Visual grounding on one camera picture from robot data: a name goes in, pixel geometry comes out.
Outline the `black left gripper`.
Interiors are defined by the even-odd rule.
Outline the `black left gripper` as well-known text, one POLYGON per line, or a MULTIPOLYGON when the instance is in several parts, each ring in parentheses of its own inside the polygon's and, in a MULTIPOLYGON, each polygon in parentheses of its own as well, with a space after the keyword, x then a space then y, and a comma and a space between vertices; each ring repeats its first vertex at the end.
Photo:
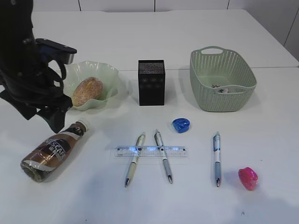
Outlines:
POLYGON ((0 48, 0 98, 12 105, 26 120, 37 114, 54 133, 65 125, 71 107, 64 94, 66 64, 42 60, 36 42, 5 43, 0 48))

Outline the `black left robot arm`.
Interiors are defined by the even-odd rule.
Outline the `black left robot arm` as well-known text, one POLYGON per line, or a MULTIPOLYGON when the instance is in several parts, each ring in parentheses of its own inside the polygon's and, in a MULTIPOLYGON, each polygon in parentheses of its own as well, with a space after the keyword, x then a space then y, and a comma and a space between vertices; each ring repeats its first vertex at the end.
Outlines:
POLYGON ((33 35, 33 1, 0 2, 1 99, 26 120, 38 115, 55 133, 64 127, 71 98, 64 94, 65 65, 77 50, 33 35))

